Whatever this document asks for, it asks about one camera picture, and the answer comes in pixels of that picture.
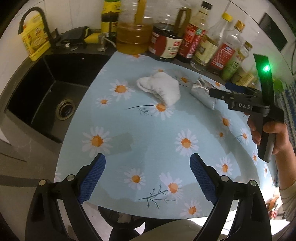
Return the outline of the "person's right hand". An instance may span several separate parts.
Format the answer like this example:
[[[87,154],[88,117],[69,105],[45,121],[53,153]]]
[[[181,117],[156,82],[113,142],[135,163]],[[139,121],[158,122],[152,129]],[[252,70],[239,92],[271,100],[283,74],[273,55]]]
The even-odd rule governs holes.
[[[285,123],[279,121],[269,121],[265,123],[262,127],[261,133],[255,125],[255,116],[250,114],[245,114],[249,116],[247,124],[251,130],[252,139],[255,144],[262,144],[267,139],[267,143],[270,146],[273,146],[273,154],[276,156],[279,155],[290,155],[293,154],[293,147],[290,143],[288,136],[288,129]]]

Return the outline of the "person's right forearm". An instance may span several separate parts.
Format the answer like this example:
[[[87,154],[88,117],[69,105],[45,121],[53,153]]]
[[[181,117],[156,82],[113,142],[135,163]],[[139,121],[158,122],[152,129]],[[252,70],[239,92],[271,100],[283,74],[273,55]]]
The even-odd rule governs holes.
[[[291,222],[295,218],[295,152],[290,142],[275,155],[275,160],[282,208],[285,219]]]

